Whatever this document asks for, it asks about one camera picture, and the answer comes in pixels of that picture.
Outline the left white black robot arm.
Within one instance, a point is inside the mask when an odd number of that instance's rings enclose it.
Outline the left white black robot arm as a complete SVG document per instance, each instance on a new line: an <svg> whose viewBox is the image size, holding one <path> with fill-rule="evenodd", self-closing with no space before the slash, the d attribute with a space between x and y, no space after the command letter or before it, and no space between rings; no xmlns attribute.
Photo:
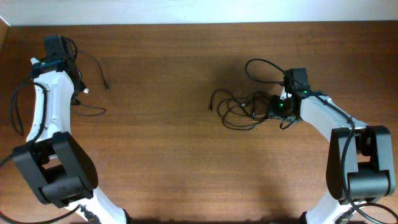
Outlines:
<svg viewBox="0 0 398 224"><path fill-rule="evenodd" d="M75 63L77 47L60 35L45 38L44 46L45 58L31 60L32 127L13 161L42 204L75 210L88 223L130 223L99 188L93 161L71 135L71 106L86 91Z"/></svg>

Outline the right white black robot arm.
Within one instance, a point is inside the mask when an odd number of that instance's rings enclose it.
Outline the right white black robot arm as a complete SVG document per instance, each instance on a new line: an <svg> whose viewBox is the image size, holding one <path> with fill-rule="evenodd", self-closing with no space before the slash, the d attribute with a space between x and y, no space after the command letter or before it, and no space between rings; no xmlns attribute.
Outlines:
<svg viewBox="0 0 398 224"><path fill-rule="evenodd" d="M272 97L269 116L281 120L281 129L309 123L329 142L327 191L299 222L349 223L358 213L377 223L362 209L378 207L378 200L396 189L391 132L353 118L323 92L312 91L306 69L292 68L283 75L284 89Z"/></svg>

